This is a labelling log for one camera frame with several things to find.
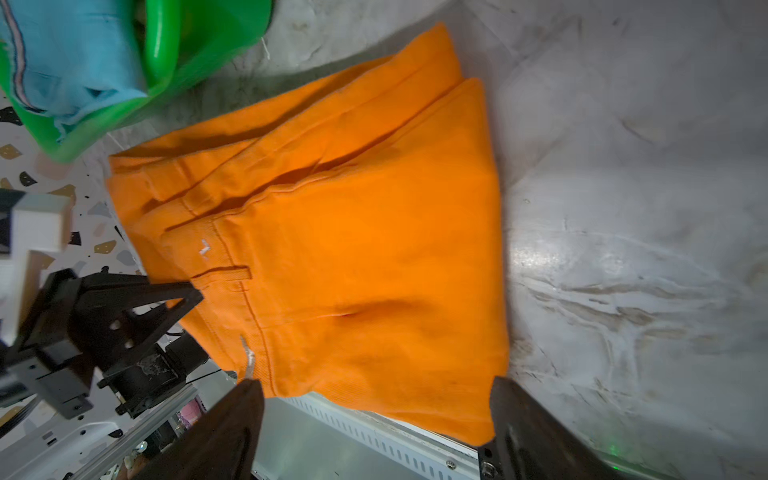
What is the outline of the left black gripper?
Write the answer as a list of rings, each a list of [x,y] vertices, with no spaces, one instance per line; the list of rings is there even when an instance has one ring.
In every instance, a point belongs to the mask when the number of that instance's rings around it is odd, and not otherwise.
[[[34,396],[64,418],[80,419],[93,408],[95,362],[103,372],[120,372],[97,383],[121,398],[116,413],[138,417],[181,390],[209,360],[188,333],[156,345],[202,300],[187,281],[153,284],[146,276],[104,271],[79,277],[71,269],[50,274],[16,339],[1,343],[1,405]]]

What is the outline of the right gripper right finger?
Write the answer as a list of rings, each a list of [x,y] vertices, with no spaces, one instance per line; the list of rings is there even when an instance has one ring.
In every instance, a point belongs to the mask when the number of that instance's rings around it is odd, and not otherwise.
[[[477,450],[481,479],[620,479],[515,381],[494,379],[495,436]]]

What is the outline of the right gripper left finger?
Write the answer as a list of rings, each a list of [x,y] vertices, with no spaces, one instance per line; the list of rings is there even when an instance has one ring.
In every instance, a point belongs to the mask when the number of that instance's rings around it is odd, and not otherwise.
[[[136,479],[251,479],[265,411],[257,380],[244,380]]]

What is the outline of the orange pants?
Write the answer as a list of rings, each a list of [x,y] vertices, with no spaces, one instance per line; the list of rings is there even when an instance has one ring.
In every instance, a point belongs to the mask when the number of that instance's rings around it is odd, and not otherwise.
[[[151,280],[267,397],[310,392],[479,446],[505,374],[501,200],[483,84],[443,25],[110,159]]]

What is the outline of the teal pants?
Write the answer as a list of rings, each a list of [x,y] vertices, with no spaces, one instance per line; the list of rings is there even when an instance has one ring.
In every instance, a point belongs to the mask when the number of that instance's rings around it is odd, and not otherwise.
[[[148,89],[132,1],[3,1],[1,40],[14,99],[58,140],[86,116]]]

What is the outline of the green plastic basket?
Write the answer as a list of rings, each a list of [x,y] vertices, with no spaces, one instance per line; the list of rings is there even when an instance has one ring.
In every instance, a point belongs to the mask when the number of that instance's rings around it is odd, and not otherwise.
[[[64,137],[52,119],[10,103],[52,160],[70,163],[107,133],[132,125],[205,80],[257,44],[268,29],[271,0],[147,1],[143,66],[148,96],[96,111]]]

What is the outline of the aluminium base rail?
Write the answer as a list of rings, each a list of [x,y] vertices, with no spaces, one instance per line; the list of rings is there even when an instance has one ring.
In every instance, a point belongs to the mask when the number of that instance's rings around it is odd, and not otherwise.
[[[196,374],[138,417],[118,415],[121,398],[98,387],[89,396],[93,408],[80,419],[66,419],[34,396],[1,405],[1,475],[114,479],[122,463],[182,437],[231,388],[220,371]],[[252,473],[259,479],[481,479],[478,448],[311,394],[267,403]],[[620,479],[654,477],[652,470],[592,452]]]

